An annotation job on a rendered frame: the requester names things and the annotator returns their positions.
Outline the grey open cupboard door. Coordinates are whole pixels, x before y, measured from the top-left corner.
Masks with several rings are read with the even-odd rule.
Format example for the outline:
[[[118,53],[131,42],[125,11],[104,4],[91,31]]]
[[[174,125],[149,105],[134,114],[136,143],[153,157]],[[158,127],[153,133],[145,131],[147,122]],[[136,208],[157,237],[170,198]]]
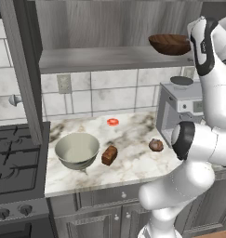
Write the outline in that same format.
[[[33,143],[43,143],[41,74],[43,47],[34,1],[0,0],[0,12]]]

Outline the grey coffee machine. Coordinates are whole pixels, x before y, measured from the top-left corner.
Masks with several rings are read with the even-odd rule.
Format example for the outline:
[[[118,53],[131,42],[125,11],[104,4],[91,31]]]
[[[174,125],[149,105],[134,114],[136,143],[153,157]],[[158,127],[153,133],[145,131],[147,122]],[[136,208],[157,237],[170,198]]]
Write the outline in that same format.
[[[185,76],[172,76],[161,83],[156,128],[168,147],[173,129],[181,121],[200,124],[204,120],[202,88],[199,81]]]

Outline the dark hob knob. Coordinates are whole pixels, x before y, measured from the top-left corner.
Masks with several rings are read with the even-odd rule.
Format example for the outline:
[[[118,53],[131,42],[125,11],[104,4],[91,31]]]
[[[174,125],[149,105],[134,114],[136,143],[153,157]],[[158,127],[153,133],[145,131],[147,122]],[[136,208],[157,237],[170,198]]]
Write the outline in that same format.
[[[6,219],[10,214],[10,211],[6,208],[0,208],[0,219]]]
[[[22,215],[29,216],[33,211],[33,207],[31,205],[21,205],[19,211]]]

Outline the grey wall outlet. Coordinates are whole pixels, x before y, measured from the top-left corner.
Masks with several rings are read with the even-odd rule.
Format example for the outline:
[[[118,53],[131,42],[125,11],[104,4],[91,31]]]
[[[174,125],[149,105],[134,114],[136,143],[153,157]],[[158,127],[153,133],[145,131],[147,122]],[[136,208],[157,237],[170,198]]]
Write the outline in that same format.
[[[194,67],[185,67],[184,70],[183,70],[182,75],[185,76],[185,77],[193,79],[194,71],[195,71]]]
[[[57,80],[60,94],[72,93],[71,76],[69,74],[58,74]]]

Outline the round grey door knob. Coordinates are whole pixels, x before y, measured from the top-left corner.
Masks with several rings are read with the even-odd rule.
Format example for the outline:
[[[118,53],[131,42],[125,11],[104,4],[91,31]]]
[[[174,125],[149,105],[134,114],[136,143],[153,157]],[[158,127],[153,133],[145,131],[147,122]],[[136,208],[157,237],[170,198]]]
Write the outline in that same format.
[[[22,102],[21,96],[11,95],[8,99],[9,103],[13,106],[17,106]]]

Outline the brown bread loaf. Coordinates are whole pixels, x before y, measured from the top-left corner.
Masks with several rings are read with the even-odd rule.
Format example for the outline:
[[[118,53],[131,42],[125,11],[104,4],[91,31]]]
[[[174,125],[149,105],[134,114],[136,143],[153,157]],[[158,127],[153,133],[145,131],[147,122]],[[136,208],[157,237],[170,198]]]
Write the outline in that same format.
[[[117,157],[118,150],[114,146],[109,146],[101,156],[101,162],[105,165],[111,165]]]

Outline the dark oven door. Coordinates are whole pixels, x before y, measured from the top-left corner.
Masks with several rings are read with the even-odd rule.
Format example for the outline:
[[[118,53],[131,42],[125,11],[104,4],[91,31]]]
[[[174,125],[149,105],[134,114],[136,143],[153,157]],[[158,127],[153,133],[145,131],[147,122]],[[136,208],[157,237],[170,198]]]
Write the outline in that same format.
[[[0,225],[0,238],[54,238],[46,222],[20,222]]]

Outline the brown wooden bowl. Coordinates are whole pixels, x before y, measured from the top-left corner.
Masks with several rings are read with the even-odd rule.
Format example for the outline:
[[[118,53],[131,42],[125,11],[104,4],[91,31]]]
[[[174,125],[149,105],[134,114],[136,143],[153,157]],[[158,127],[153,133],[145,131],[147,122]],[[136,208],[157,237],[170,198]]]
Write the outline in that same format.
[[[155,34],[148,38],[151,46],[163,55],[180,56],[191,50],[189,39],[180,34]]]

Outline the grey base cupboard run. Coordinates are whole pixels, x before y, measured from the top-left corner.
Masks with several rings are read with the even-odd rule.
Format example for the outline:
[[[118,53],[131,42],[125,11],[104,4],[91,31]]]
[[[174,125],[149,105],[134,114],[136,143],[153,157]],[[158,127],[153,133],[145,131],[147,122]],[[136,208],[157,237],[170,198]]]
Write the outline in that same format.
[[[226,231],[226,168],[215,172],[212,187],[177,216],[176,230],[183,238]]]

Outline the round brown bread roll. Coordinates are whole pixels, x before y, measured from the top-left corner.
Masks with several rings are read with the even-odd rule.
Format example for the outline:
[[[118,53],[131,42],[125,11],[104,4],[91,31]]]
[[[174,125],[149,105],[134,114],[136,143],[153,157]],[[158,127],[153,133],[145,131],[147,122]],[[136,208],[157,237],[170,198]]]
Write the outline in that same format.
[[[164,145],[160,139],[152,139],[149,143],[149,148],[153,152],[161,152],[164,149]]]

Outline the grey base cupboard door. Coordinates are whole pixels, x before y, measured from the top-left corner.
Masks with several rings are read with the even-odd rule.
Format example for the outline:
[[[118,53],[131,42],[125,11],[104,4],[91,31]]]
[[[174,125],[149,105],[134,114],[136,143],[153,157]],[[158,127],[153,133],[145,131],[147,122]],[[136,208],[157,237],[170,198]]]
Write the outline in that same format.
[[[147,224],[151,212],[145,210],[139,203],[124,205],[121,218],[121,238],[138,238],[140,230]]]
[[[56,218],[55,224],[59,238],[120,238],[121,207]]]

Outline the black gas hob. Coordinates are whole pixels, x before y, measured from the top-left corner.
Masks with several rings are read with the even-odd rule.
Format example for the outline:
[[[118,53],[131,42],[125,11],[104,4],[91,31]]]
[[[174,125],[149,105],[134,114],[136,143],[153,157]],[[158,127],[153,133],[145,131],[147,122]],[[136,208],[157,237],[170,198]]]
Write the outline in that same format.
[[[48,213],[45,198],[50,123],[43,123],[43,144],[34,145],[27,124],[0,126],[0,208],[10,211],[6,219],[29,220]],[[24,216],[21,205],[33,211]]]

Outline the grey drawer front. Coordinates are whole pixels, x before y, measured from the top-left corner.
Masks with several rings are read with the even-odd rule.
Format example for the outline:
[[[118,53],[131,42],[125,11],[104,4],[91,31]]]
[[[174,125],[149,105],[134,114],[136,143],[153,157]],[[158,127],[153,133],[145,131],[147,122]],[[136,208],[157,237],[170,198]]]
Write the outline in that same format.
[[[134,200],[138,199],[139,188],[140,184],[131,184],[90,192],[79,192],[77,195],[77,203],[79,207],[82,208]],[[126,193],[125,199],[121,197],[122,192]]]

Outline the grey wooden wall cupboard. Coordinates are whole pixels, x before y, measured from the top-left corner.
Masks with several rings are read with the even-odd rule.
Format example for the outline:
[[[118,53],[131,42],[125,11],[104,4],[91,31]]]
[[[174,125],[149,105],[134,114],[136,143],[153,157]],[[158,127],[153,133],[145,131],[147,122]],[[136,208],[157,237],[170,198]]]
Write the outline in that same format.
[[[149,44],[158,33],[187,33],[203,3],[180,1],[73,1],[36,3],[42,73],[186,66],[192,55],[166,56]]]

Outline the pale grey bowl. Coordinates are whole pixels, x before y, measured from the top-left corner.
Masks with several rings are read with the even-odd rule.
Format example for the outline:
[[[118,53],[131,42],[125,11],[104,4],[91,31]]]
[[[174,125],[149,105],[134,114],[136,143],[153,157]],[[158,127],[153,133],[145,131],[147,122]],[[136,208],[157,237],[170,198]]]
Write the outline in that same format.
[[[84,170],[95,161],[100,150],[97,138],[88,133],[71,133],[58,141],[55,154],[72,170]]]

